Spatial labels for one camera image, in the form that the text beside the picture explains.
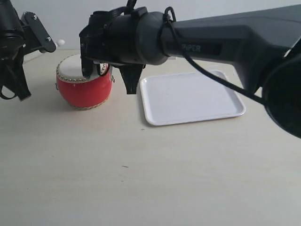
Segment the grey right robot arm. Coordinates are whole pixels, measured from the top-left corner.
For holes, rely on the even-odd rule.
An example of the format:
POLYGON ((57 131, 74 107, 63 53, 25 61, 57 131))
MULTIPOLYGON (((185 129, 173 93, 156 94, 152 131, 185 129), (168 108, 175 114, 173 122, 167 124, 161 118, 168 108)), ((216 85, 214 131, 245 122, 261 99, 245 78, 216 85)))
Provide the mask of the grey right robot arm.
POLYGON ((135 94, 147 65, 182 57, 210 79, 264 106, 286 132, 301 135, 301 7, 178 21, 172 7, 95 11, 79 33, 81 71, 119 69, 135 94))

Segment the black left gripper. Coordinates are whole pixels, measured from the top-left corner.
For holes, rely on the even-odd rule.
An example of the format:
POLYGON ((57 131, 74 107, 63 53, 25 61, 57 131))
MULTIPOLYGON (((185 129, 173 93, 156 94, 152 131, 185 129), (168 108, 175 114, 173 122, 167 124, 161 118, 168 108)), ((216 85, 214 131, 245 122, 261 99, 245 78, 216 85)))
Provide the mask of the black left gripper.
POLYGON ((30 11, 18 17, 16 12, 0 13, 0 97, 11 100, 18 97, 20 101, 31 96, 24 69, 24 56, 35 51, 54 52, 56 45, 39 17, 30 11), (6 87, 13 92, 12 97, 3 94, 6 87))

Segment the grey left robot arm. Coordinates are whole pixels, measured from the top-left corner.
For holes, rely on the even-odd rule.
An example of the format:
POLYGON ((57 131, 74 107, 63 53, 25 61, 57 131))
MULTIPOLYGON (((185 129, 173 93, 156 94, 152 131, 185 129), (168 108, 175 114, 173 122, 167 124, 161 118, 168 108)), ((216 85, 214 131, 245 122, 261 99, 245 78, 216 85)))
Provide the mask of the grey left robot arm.
POLYGON ((18 97, 23 101, 31 96, 24 69, 24 56, 35 51, 52 53, 56 46, 39 17, 30 11, 18 16, 11 1, 0 2, 0 88, 6 87, 14 93, 10 100, 18 97))

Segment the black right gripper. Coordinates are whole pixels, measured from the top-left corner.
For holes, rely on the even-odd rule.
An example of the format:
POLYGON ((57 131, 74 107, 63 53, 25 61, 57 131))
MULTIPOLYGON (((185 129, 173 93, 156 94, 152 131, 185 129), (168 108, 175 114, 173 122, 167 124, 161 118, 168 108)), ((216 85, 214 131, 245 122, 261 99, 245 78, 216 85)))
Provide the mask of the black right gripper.
POLYGON ((117 67, 128 95, 137 93, 145 63, 138 51, 138 25, 144 10, 95 11, 79 33, 82 76, 90 79, 94 65, 117 67))

